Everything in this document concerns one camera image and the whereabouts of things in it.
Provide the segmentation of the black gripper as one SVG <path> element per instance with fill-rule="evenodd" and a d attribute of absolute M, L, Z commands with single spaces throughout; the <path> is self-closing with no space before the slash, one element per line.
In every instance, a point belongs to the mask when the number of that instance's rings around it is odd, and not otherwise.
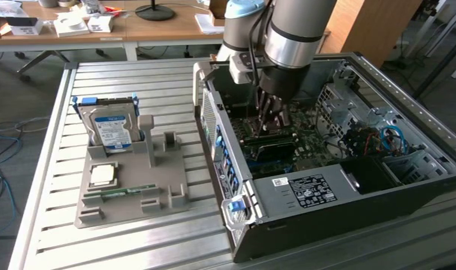
<path fill-rule="evenodd" d="M 260 89 L 270 95 L 290 101 L 300 89 L 310 66 L 287 69 L 280 66 L 266 67 L 260 72 Z"/>

